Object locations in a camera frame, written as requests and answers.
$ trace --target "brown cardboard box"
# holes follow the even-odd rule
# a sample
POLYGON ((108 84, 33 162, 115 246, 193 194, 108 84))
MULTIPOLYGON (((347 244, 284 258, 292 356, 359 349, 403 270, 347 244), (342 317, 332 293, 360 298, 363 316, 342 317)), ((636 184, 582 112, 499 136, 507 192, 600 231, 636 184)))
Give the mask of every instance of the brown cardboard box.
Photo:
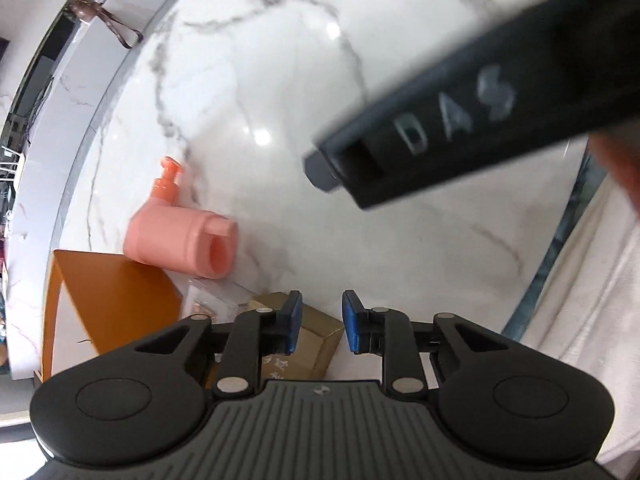
MULTIPOLYGON (((247 309, 268 306, 273 310, 280 310, 286 299, 287 295, 282 292, 256 296, 249 300, 247 309)), ((343 331, 341 321, 303 304, 302 327, 296 351, 290 356, 264 357, 263 378, 299 381, 323 379, 343 331)))

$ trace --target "white marble countertop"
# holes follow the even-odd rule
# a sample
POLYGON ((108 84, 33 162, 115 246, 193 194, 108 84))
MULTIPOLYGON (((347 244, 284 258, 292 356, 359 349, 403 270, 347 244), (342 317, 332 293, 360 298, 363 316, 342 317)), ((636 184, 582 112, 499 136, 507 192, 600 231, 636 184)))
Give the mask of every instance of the white marble countertop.
POLYGON ((335 317, 354 288, 415 320, 450 310, 500 330, 556 230, 583 140, 370 212, 314 189, 302 156, 336 116, 533 1, 179 0, 95 136, 59 247, 121 251, 169 154, 188 168, 184 204, 239 222, 232 277, 245 288, 296 288, 335 317))
MULTIPOLYGON (((165 0, 107 0, 104 7, 144 29, 165 0)), ((7 343, 14 379, 39 368, 42 309, 52 236, 78 149, 127 55, 100 20, 83 24, 54 74, 31 129, 6 245, 7 343)))

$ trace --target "person's hand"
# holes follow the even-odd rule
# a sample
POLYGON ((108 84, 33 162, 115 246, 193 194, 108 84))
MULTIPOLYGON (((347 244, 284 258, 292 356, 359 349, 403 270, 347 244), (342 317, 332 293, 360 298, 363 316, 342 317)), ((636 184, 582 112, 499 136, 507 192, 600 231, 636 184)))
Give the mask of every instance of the person's hand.
POLYGON ((623 140, 602 134, 590 135, 589 147, 596 160, 626 190, 640 214, 640 152, 623 140))

